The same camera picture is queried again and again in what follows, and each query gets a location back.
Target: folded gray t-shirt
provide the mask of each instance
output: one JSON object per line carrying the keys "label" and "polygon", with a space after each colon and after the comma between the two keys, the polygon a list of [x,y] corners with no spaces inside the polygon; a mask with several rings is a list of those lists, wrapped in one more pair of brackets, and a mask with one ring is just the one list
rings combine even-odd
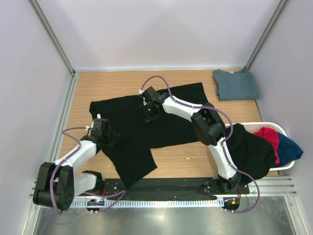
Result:
{"label": "folded gray t-shirt", "polygon": [[259,90],[248,70],[226,72],[222,70],[213,71],[213,77],[217,84],[216,94],[220,100],[243,100],[258,99]]}

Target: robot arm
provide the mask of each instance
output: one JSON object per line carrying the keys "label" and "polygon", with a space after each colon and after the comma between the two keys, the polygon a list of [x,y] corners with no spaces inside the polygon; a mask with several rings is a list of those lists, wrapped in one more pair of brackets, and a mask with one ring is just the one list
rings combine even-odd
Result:
{"label": "robot arm", "polygon": [[62,211],[67,210],[74,197],[86,191],[99,194],[103,189],[101,173],[83,171],[76,178],[74,178],[74,174],[88,159],[100,151],[101,141],[104,141],[108,147],[114,147],[120,143],[121,136],[111,129],[108,120],[96,118],[92,123],[91,134],[87,134],[81,138],[80,146],[77,145],[64,157],[55,162],[45,162],[40,166],[33,202],[37,205],[53,207],[49,189],[52,172],[62,160],[67,159],[73,152],[75,154],[61,164],[54,179],[54,197],[58,209]]}
{"label": "robot arm", "polygon": [[[146,122],[157,120],[160,112],[166,112],[180,116],[192,122],[196,136],[200,142],[207,145],[218,167],[221,185],[226,192],[237,189],[241,176],[227,162],[222,149],[222,141],[225,139],[225,124],[216,111],[196,108],[200,104],[192,104],[174,97],[173,100],[168,93],[160,95],[149,87],[140,96],[144,99],[141,108],[144,111]],[[226,143],[223,143],[231,165],[233,163]]]}

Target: white basket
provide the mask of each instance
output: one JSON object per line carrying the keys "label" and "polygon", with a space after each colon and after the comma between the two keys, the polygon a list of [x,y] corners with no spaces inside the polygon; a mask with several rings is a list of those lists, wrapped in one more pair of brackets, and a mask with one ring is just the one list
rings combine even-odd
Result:
{"label": "white basket", "polygon": [[[281,128],[279,125],[276,125],[275,123],[272,123],[272,122],[245,122],[245,123],[241,123],[241,124],[245,127],[246,131],[248,131],[250,133],[259,132],[262,127],[269,127],[269,128],[274,129],[275,131],[287,136],[287,134],[283,128]],[[285,166],[271,168],[269,170],[287,170],[287,169],[291,168],[293,165],[294,165],[294,161],[288,163]]]}

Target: wooden table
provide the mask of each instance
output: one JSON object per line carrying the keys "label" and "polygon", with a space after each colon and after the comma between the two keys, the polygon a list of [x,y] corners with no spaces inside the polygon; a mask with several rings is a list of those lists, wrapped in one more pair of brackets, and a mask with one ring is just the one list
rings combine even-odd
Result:
{"label": "wooden table", "polygon": [[[233,123],[261,121],[254,100],[218,101],[212,70],[84,72],[79,76],[67,128],[91,125],[90,102],[138,94],[143,82],[153,75],[163,76],[170,86],[202,82],[209,102],[226,112]],[[158,78],[152,79],[148,86],[153,86],[156,90],[165,88],[163,81]],[[84,130],[74,130],[71,134],[80,138],[86,133]],[[64,156],[75,145],[73,140],[65,137],[60,156]],[[218,175],[211,153],[200,142],[152,149],[152,155],[157,169],[146,178],[217,177]],[[102,152],[87,161],[77,174],[83,170],[101,172],[104,178],[119,178],[114,165]],[[272,171],[270,175],[277,175],[277,171]]]}

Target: purple cable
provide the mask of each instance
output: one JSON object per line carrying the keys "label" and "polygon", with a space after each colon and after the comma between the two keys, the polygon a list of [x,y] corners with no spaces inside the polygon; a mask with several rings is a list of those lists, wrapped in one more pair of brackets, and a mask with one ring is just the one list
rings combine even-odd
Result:
{"label": "purple cable", "polygon": [[227,119],[227,121],[229,122],[229,126],[230,126],[230,132],[229,132],[229,135],[221,142],[222,149],[223,149],[223,153],[224,153],[224,155],[225,155],[225,158],[226,158],[226,160],[227,160],[227,163],[230,165],[231,168],[233,168],[235,171],[237,171],[237,172],[239,172],[239,173],[241,173],[241,174],[243,174],[243,175],[246,175],[247,177],[249,177],[249,178],[254,182],[254,184],[255,184],[255,186],[256,186],[256,189],[257,189],[257,191],[258,191],[258,197],[257,197],[257,199],[256,199],[256,201],[255,201],[255,203],[254,203],[254,205],[253,205],[251,208],[247,209],[247,210],[244,210],[244,211],[231,211],[231,210],[228,210],[228,209],[226,209],[226,210],[227,210],[228,212],[231,212],[231,213],[245,213],[245,212],[249,212],[249,211],[251,211],[252,209],[254,209],[254,208],[256,207],[256,205],[259,203],[259,200],[260,200],[260,189],[259,189],[259,186],[258,186],[258,184],[256,183],[256,181],[254,180],[254,178],[253,178],[252,176],[250,176],[248,173],[245,173],[245,172],[243,172],[243,171],[237,169],[236,167],[234,167],[234,166],[231,164],[231,162],[230,162],[230,160],[229,160],[229,158],[228,158],[228,155],[227,155],[227,153],[226,153],[226,149],[225,149],[225,147],[224,147],[224,145],[223,145],[224,142],[226,142],[226,141],[231,137],[231,135],[233,134],[233,131],[234,131],[233,123],[231,122],[229,116],[228,116],[226,113],[224,113],[223,111],[221,111],[221,110],[219,110],[219,109],[216,109],[216,108],[213,108],[213,107],[208,107],[208,106],[192,106],[192,105],[189,105],[189,104],[185,104],[185,103],[183,103],[183,102],[181,102],[181,101],[179,101],[179,100],[175,100],[175,98],[174,98],[173,95],[172,95],[170,86],[168,85],[167,81],[166,81],[162,76],[159,76],[159,75],[155,75],[155,76],[152,76],[152,77],[148,78],[148,79],[143,83],[143,85],[142,85],[142,87],[141,87],[141,90],[143,90],[144,86],[147,84],[147,82],[148,82],[149,80],[151,80],[152,78],[155,78],[155,77],[161,78],[161,79],[164,81],[164,83],[165,83],[165,85],[166,85],[166,87],[167,87],[167,90],[168,90],[168,93],[169,93],[170,97],[171,97],[172,100],[175,101],[177,104],[181,104],[181,105],[186,106],[186,107],[189,107],[189,108],[210,109],[210,110],[213,110],[213,111],[216,111],[216,112],[221,113],[221,114]]}
{"label": "purple cable", "polygon": [[60,166],[64,162],[66,162],[69,158],[71,158],[75,153],[77,153],[78,150],[81,148],[80,141],[77,138],[75,138],[74,136],[66,133],[66,131],[75,130],[75,129],[85,129],[85,127],[74,127],[74,128],[69,128],[69,129],[66,129],[66,130],[62,131],[63,135],[68,136],[68,137],[72,138],[73,140],[75,140],[78,143],[78,146],[71,154],[69,154],[66,158],[64,158],[62,161],[60,161],[60,163],[54,168],[54,171],[52,172],[52,175],[51,175],[51,178],[50,178],[50,196],[51,196],[51,201],[52,201],[52,205],[53,205],[54,210],[58,214],[62,214],[62,212],[59,211],[57,203],[55,201],[54,190],[53,190],[53,181],[54,181],[55,175],[56,175],[58,169],[60,168]]}
{"label": "purple cable", "polygon": [[[90,192],[84,192],[84,194],[88,194],[90,196],[95,196],[95,197],[101,197],[101,198],[111,198],[111,197],[116,197],[118,195],[120,195],[120,197],[118,199],[116,199],[111,205],[109,205],[108,207],[105,207],[101,210],[98,210],[98,213],[101,213],[101,212],[105,212],[107,211],[108,209],[112,208],[116,203],[118,203],[125,195],[126,191],[125,190],[122,190],[116,194],[112,194],[112,195],[108,195],[108,196],[100,196],[100,195],[97,195],[97,194],[93,194],[93,193],[90,193]],[[77,219],[83,217],[84,215],[86,215],[88,213],[84,213],[84,214],[81,214],[79,216],[77,216],[75,219],[73,219],[72,221],[70,222],[66,222],[66,223],[55,223],[56,225],[67,225],[67,224],[71,224],[73,222],[75,222]]]}
{"label": "purple cable", "polygon": [[[111,197],[116,197],[118,195],[121,194],[121,196],[115,201],[113,202],[111,205],[109,205],[108,207],[104,208],[104,209],[101,209],[99,210],[98,212],[105,212],[107,211],[108,209],[110,209],[111,207],[113,207],[118,201],[120,201],[122,199],[122,197],[125,195],[126,191],[125,190],[122,190],[116,194],[112,194],[112,195],[108,195],[108,196],[100,196],[100,195],[96,195],[96,194],[92,194],[92,193],[89,193],[89,192],[85,192],[85,194],[88,194],[88,195],[91,195],[91,196],[96,196],[96,197],[101,197],[101,198],[111,198]],[[87,215],[88,213],[84,213],[84,214],[81,214],[79,216],[77,216],[75,219],[73,219],[72,221],[70,222],[66,222],[66,223],[54,223],[55,225],[67,225],[67,224],[71,224],[73,222],[75,222],[76,220],[80,219],[81,217],[83,217],[84,215]],[[43,231],[45,230],[45,227],[47,226],[48,222],[50,221],[51,219],[51,216],[52,214],[46,219],[44,225],[42,226],[42,228],[40,229],[40,232],[39,232],[39,235],[41,235],[43,233]]]}
{"label": "purple cable", "polygon": [[[55,201],[55,197],[54,197],[54,190],[53,190],[53,181],[54,181],[54,178],[55,178],[55,175],[56,175],[56,172],[57,170],[60,168],[60,166],[66,162],[68,159],[70,159],[75,153],[78,152],[78,150],[81,148],[81,144],[80,144],[80,141],[75,138],[74,136],[66,133],[66,131],[70,131],[70,130],[76,130],[76,129],[85,129],[85,127],[73,127],[73,128],[69,128],[69,129],[66,129],[64,131],[62,131],[62,134],[65,135],[65,136],[68,136],[70,138],[72,138],[73,140],[75,140],[77,143],[78,143],[78,146],[77,148],[71,153],[69,154],[65,159],[63,159],[62,161],[60,161],[60,163],[55,167],[54,171],[52,172],[52,175],[51,175],[51,178],[50,178],[50,196],[51,196],[51,201],[52,201],[52,205],[53,205],[53,208],[55,209],[55,211],[58,213],[58,214],[61,214],[62,212],[59,211],[58,207],[57,207],[57,204],[56,204],[56,201]],[[104,212],[104,211],[107,211],[108,209],[110,209],[111,207],[113,207],[118,201],[120,201],[122,199],[122,197],[125,195],[126,191],[123,190],[123,191],[120,191],[116,194],[112,194],[112,195],[108,195],[108,196],[99,196],[99,195],[96,195],[96,194],[92,194],[92,193],[89,193],[89,192],[85,192],[85,194],[88,194],[88,195],[91,195],[91,196],[96,196],[96,197],[102,197],[102,198],[111,198],[111,197],[116,197],[118,195],[121,194],[121,196],[114,202],[112,203],[112,205],[108,206],[107,208],[104,208],[102,210],[99,210],[99,212]]]}

